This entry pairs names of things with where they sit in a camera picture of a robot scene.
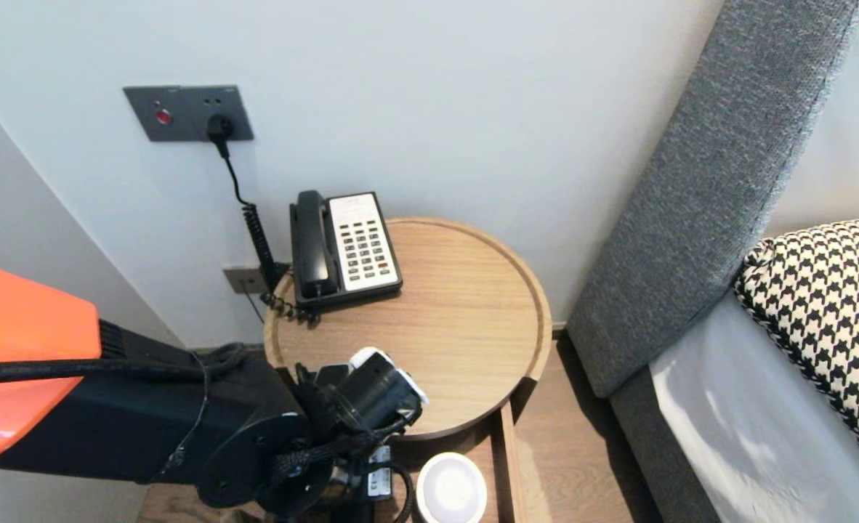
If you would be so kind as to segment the white round dome device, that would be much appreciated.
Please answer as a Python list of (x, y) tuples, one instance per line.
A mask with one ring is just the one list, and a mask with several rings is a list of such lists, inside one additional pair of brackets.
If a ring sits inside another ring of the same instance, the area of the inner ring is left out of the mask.
[(416, 499), (423, 523), (480, 523), (488, 506), (488, 486), (467, 456), (440, 453), (420, 470)]

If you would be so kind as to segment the curved wooden table drawer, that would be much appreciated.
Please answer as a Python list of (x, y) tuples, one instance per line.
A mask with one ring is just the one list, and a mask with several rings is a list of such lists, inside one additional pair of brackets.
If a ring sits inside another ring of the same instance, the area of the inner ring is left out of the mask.
[(423, 465), (440, 453), (460, 453), (480, 468), (487, 482), (487, 509), (480, 523), (518, 523), (525, 519), (523, 488), (516, 453), (514, 419), (509, 402), (472, 426), (445, 437), (401, 437), (390, 443), (393, 460), (406, 468), (415, 484), (410, 520), (423, 523), (416, 484)]

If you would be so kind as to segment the round wooden side table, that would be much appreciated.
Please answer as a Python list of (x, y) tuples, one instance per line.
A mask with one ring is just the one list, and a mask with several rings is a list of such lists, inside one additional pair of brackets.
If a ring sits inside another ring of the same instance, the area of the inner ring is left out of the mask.
[(539, 279), (511, 248), (469, 225), (398, 217), (387, 228), (402, 289), (324, 311), (313, 324), (270, 310), (270, 363), (317, 370), (380, 348), (429, 397), (404, 434), (410, 441), (447, 437), (494, 413), (518, 415), (552, 345)]

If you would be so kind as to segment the brown wooden skirting board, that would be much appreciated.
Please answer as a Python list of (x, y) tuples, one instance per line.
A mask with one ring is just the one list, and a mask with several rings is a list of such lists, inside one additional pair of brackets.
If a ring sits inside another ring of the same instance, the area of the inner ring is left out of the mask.
[(197, 354), (202, 360), (209, 361), (211, 364), (222, 364), (229, 360), (241, 360), (244, 357), (266, 360), (262, 344), (227, 342), (221, 346), (190, 349), (190, 352)]

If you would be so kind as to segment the black white desk telephone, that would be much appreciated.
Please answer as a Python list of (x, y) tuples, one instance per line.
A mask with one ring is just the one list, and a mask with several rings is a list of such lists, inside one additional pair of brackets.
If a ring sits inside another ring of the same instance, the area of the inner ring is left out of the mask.
[[(294, 302), (304, 310), (320, 309), (372, 300), (397, 293), (403, 287), (395, 249), (375, 192), (324, 198), (329, 249), (339, 275), (339, 288), (317, 300), (301, 297), (294, 274)], [(294, 273), (294, 204), (289, 216)]]

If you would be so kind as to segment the black telephone handset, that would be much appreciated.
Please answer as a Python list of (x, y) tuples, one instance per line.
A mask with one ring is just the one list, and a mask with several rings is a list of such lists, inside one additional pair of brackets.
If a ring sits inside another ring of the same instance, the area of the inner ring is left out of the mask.
[(294, 205), (294, 274), (304, 300), (317, 300), (339, 288), (339, 275), (329, 249), (326, 200), (317, 191), (300, 192)]

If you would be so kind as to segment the grey upholstered bed base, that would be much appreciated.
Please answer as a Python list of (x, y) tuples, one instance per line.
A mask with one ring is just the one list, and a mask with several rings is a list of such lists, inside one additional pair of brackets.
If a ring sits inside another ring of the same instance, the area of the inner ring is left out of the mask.
[(610, 403), (662, 521), (722, 523), (662, 415), (649, 367), (621, 385)]

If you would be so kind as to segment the black power plug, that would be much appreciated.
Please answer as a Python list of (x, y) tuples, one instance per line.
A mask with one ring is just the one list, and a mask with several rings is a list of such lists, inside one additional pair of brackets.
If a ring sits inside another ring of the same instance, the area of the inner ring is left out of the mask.
[(216, 146), (220, 158), (229, 161), (230, 149), (229, 140), (235, 132), (233, 122), (226, 115), (216, 113), (207, 120), (206, 136), (207, 139)]

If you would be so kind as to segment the white bed sheet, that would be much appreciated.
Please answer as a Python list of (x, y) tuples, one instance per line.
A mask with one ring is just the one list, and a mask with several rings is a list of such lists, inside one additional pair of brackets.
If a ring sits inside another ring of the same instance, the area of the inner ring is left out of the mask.
[(734, 295), (650, 374), (722, 523), (859, 523), (854, 434)]

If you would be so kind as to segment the grey fabric headboard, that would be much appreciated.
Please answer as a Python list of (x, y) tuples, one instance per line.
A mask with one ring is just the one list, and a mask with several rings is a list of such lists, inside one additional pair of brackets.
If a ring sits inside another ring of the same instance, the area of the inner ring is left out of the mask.
[(728, 291), (858, 30), (859, 0), (723, 0), (567, 321), (598, 397), (615, 394)]

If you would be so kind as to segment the black white houndstooth pillow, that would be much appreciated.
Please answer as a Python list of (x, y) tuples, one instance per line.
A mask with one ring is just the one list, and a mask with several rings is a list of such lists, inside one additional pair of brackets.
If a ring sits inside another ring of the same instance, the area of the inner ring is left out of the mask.
[(762, 239), (734, 294), (859, 446), (859, 219)]

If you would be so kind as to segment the beige wall phone socket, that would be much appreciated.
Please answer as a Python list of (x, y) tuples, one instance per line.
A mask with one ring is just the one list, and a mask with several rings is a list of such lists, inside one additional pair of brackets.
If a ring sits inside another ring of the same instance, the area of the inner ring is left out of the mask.
[(264, 294), (270, 291), (259, 266), (225, 266), (224, 278), (236, 294)]

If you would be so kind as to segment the dark grey wall socket panel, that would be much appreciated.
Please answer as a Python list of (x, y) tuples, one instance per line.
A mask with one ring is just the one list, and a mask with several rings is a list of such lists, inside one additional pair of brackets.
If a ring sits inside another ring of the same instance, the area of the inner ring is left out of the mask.
[(214, 115), (233, 123), (232, 140), (253, 140), (254, 132), (239, 87), (125, 86), (123, 93), (151, 142), (208, 142)]

